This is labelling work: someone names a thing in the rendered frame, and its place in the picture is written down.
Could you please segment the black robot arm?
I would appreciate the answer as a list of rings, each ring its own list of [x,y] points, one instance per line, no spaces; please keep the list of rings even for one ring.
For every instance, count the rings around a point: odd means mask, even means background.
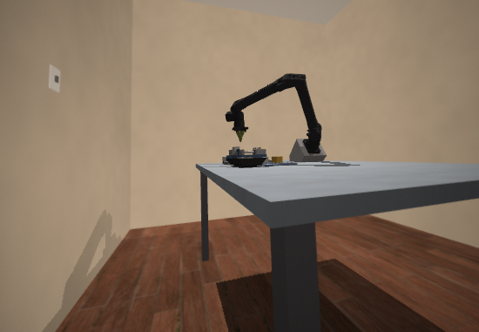
[[[289,79],[290,78],[290,79]],[[305,78],[305,79],[304,79]],[[305,84],[304,84],[305,80]],[[280,84],[280,85],[279,85]],[[277,88],[276,88],[277,85]],[[252,105],[263,98],[266,98],[275,92],[284,91],[285,89],[295,87],[298,92],[300,103],[307,120],[308,127],[308,139],[303,139],[303,143],[307,149],[308,153],[320,153],[320,140],[321,140],[321,125],[318,123],[312,101],[307,89],[307,81],[305,74],[285,74],[283,77],[275,80],[270,85],[263,87],[262,89],[248,95],[245,98],[238,99],[233,103],[229,112],[226,113],[226,121],[234,121],[236,127],[236,120],[244,119],[244,112],[241,110],[245,109],[249,105]],[[277,90],[278,89],[278,90]],[[231,113],[231,114],[230,114]],[[237,116],[237,118],[236,118]],[[316,125],[317,121],[317,125]],[[234,127],[233,123],[233,127]]]

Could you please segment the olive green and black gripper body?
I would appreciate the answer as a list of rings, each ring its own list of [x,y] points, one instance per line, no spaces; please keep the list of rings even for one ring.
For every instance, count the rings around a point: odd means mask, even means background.
[[[236,127],[234,127],[233,130],[235,132],[237,132],[237,131],[245,131],[246,132],[246,129],[248,129],[248,127],[244,127],[244,119],[242,119],[242,120],[237,119],[236,120]]]

